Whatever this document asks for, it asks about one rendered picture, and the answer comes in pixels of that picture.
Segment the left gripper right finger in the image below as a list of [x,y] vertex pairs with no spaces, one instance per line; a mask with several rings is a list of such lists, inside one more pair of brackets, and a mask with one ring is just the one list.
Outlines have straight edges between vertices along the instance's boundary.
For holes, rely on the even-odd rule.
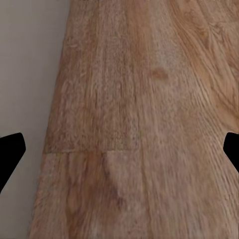
[[223,150],[239,173],[239,134],[228,132]]

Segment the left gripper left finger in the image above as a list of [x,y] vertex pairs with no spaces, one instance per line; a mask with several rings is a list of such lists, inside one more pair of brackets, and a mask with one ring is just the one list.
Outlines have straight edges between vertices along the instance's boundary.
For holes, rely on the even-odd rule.
[[21,132],[0,138],[0,193],[25,151]]

